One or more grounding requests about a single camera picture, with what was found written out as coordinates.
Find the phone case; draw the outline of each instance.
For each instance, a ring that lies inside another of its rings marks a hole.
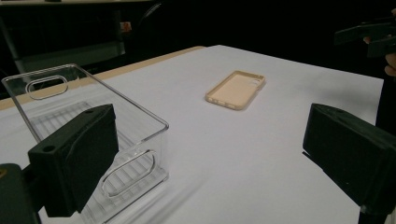
[[[234,71],[207,92],[205,99],[215,105],[241,110],[252,101],[264,82],[265,76]]]

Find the white tabletop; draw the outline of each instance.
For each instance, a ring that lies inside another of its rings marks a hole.
[[[266,83],[245,110],[208,103],[234,70]],[[304,131],[313,103],[374,124],[382,79],[214,46],[105,82],[170,125],[169,179],[115,223],[358,223],[360,208],[303,155]],[[0,163],[25,166],[35,140],[15,107],[0,111],[0,125]]]

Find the transparent plastic bin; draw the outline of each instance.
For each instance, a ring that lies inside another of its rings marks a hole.
[[[40,142],[80,112],[113,104],[119,153],[81,212],[105,223],[168,177],[169,125],[75,64],[2,79],[35,140]]]

